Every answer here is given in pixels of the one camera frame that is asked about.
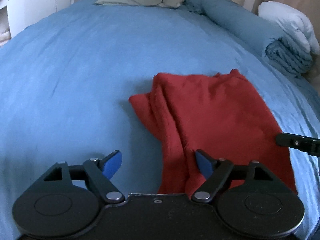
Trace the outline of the red garment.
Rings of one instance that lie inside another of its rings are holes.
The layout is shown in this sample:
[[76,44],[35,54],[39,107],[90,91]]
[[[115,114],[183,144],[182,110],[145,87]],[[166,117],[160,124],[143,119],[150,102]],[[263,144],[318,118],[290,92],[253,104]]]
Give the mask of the red garment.
[[204,182],[196,150],[238,165],[257,160],[296,189],[289,149],[276,144],[281,129],[255,87],[236,69],[214,76],[159,73],[149,93],[129,101],[161,142],[159,193],[191,195]]

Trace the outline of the blue bed sheet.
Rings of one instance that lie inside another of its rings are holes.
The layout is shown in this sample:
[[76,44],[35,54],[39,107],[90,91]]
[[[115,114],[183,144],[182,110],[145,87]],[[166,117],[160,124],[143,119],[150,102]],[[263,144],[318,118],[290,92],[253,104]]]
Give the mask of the blue bed sheet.
[[123,192],[155,193],[160,142],[129,97],[160,72],[238,69],[284,132],[319,137],[319,96],[302,77],[274,68],[212,16],[187,9],[105,6],[81,0],[1,48],[1,239],[16,239],[14,201],[49,167],[123,154],[113,178]]

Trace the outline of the white duvet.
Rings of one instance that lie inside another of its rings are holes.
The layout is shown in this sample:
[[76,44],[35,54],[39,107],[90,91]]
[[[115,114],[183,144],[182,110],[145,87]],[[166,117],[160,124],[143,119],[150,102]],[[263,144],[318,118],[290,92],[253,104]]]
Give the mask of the white duvet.
[[284,3],[269,1],[258,7],[259,17],[276,23],[307,53],[319,55],[319,42],[309,18]]

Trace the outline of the rolled teal blanket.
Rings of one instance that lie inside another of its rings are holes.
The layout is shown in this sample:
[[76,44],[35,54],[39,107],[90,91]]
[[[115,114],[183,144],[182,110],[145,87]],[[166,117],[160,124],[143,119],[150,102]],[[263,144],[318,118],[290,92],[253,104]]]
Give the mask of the rolled teal blanket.
[[184,0],[185,9],[205,15],[242,40],[268,64],[288,76],[311,70],[312,56],[276,23],[231,0]]

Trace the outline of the white wardrobe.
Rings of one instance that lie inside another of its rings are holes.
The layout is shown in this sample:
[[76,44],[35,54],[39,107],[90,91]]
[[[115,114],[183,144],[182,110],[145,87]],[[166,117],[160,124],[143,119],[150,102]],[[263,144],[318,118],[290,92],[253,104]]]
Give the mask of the white wardrobe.
[[1,45],[41,19],[77,0],[1,0]]

